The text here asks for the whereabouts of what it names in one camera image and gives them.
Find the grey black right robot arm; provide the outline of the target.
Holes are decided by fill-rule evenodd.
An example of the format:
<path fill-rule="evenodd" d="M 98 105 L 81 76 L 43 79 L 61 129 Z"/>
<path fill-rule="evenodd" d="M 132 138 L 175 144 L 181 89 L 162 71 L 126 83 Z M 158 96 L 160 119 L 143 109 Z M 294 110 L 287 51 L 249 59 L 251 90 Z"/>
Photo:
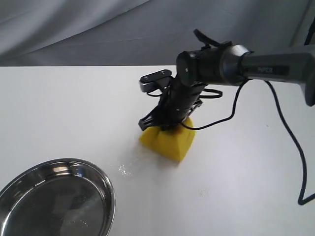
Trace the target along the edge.
<path fill-rule="evenodd" d="M 171 129 L 201 105 L 207 85 L 240 86 L 248 80 L 298 84 L 308 106 L 315 104 L 315 48 L 298 46 L 272 52 L 253 52 L 242 45 L 184 51 L 176 59 L 176 76 L 161 70 L 140 78 L 145 93 L 161 90 L 158 105 L 140 119 L 145 130 Z"/>

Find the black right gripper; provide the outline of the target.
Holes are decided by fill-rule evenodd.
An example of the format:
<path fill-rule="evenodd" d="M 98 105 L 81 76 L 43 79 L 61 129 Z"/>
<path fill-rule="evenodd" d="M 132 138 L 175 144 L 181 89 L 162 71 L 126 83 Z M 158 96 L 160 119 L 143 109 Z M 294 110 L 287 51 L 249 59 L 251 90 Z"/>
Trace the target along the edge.
<path fill-rule="evenodd" d="M 158 108 L 152 109 L 139 120 L 140 129 L 145 131 L 149 127 L 161 127 L 162 131 L 179 131 L 183 128 L 181 122 L 187 117 L 203 89 L 203 83 L 188 87 L 176 76 L 158 103 Z"/>

